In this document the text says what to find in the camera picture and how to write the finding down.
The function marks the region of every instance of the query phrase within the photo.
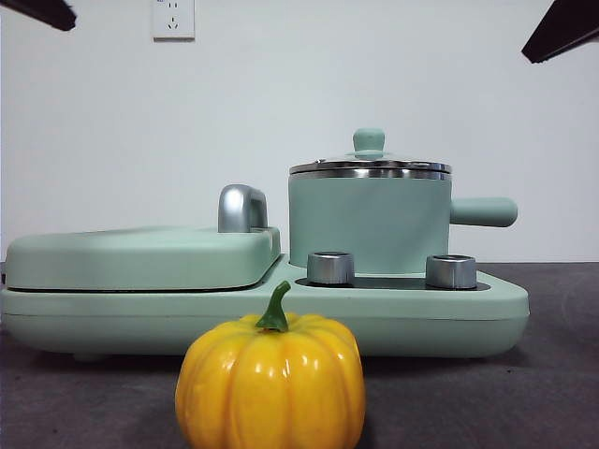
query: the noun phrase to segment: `pot lid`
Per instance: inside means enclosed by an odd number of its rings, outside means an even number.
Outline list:
[[[359,128],[354,133],[354,150],[342,156],[317,159],[311,164],[293,166],[290,174],[340,168],[395,168],[451,173],[451,167],[439,162],[420,161],[413,157],[385,152],[385,133],[378,128]]]

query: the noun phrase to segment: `pot handle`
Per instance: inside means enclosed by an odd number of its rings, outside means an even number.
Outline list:
[[[518,218],[518,206],[510,198],[457,198],[451,201],[453,225],[508,227]]]

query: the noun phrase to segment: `small pot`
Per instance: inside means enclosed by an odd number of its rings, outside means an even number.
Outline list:
[[[447,254],[449,224],[509,226],[509,198],[451,199],[451,167],[384,152],[385,134],[361,128],[342,157],[289,170],[290,262],[342,251],[358,273],[424,272],[429,255]]]

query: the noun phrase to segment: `silver handle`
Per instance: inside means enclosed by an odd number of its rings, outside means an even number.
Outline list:
[[[266,197],[244,184],[229,184],[218,200],[218,232],[250,232],[268,227]]]

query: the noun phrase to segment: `lid knob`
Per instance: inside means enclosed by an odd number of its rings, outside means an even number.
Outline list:
[[[359,128],[354,133],[354,150],[363,152],[367,150],[383,151],[385,146],[385,132],[379,128]]]

